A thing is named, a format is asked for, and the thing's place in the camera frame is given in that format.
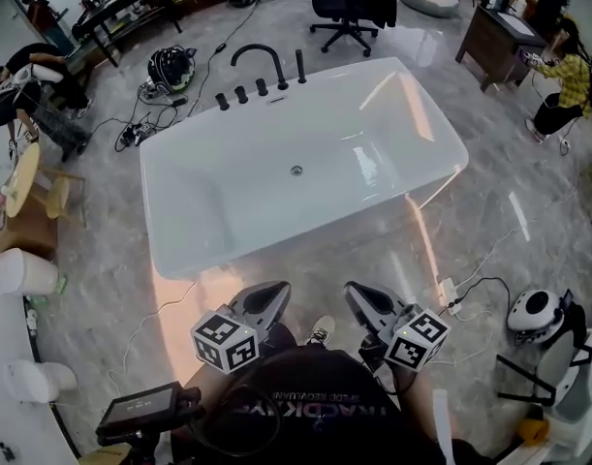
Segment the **power strip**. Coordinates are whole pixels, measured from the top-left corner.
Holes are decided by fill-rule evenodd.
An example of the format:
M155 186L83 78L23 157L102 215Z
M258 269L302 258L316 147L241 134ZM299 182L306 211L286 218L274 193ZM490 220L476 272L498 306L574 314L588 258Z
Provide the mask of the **power strip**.
M454 283L450 277L444 279L440 284L438 284L438 286L442 294L440 299L442 299L444 302L443 306L448 306L449 303L452 303L457 299L457 290L455 289ZM457 303L452 308L449 308L449 313L454 315L459 310L461 310L461 303Z

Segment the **freestanding bathtub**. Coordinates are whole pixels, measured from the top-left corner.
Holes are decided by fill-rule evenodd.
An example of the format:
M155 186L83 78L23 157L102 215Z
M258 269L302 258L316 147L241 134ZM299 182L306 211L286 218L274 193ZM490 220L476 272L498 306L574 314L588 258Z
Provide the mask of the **freestanding bathtub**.
M192 278L354 214L367 221L370 207L399 197L422 208L466 167L457 133L398 59L307 79L231 100L140 146L162 276Z

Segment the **faucet spout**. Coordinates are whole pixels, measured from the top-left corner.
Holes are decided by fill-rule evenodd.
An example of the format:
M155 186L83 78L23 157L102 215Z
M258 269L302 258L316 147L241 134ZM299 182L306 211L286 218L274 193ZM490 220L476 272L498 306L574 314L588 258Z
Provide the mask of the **faucet spout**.
M253 43L250 45L243 46L238 51L234 53L234 56L231 59L231 65L235 67L237 65L237 59L240 55L247 52L248 50L263 50L269 53L274 61L274 67L276 68L276 75L278 76L278 89L284 90L289 88L289 84L285 81L285 76L283 75L283 68L280 65L280 59L278 58L278 53L276 50L267 45L261 45L259 43Z

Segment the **white sneaker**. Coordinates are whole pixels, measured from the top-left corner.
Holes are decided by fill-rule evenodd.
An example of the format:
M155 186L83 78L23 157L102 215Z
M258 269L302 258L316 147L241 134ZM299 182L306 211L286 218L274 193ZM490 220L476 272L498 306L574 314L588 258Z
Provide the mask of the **white sneaker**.
M79 108L78 110L76 110L76 119L82 119L82 117L84 117L84 115L86 114L86 112L89 110L89 108L93 105L93 99L89 98L89 102L86 104L85 108Z
M306 344L319 343L325 346L332 337L332 334L334 334L335 326L336 322L334 318L330 315L324 315L313 325L313 333L308 338L308 341L306 341Z
M535 139L535 141L538 144L541 144L544 142L546 136L542 135L537 128L535 127L535 123L532 121L532 119L526 119L525 121L526 124L526 128L528 129L528 131L530 131L530 133L532 134L533 138Z

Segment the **office chair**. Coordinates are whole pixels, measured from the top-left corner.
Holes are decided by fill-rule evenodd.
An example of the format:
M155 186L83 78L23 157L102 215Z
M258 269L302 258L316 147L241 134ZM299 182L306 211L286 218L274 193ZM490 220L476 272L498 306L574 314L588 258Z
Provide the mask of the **office chair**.
M378 30L373 27L358 26L358 20L371 20L371 16L361 5L359 0L313 0L313 10L319 17L332 19L337 24L313 24L310 27L311 33L317 29L334 29L336 33L324 46L322 52L327 53L327 48L343 35L350 35L364 47L363 55L371 55L371 46L362 39L362 31L371 33L377 38Z

